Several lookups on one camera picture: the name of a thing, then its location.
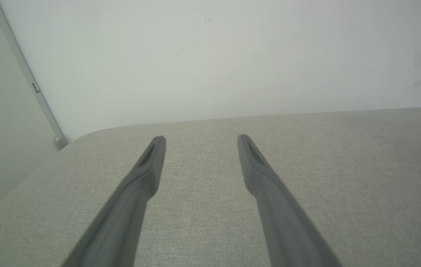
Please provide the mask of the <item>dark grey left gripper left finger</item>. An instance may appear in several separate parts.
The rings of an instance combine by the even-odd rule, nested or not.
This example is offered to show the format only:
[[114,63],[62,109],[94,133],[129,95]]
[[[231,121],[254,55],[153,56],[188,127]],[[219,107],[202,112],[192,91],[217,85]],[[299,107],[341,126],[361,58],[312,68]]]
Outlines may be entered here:
[[156,194],[166,151],[154,137],[63,262],[64,267],[132,267],[148,201]]

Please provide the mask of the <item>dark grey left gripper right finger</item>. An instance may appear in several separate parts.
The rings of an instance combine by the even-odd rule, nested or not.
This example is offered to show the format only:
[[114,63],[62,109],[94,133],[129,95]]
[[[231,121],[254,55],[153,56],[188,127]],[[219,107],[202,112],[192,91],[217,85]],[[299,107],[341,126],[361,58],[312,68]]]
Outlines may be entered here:
[[239,135],[247,190],[256,199],[272,267],[340,267],[322,235],[248,135]]

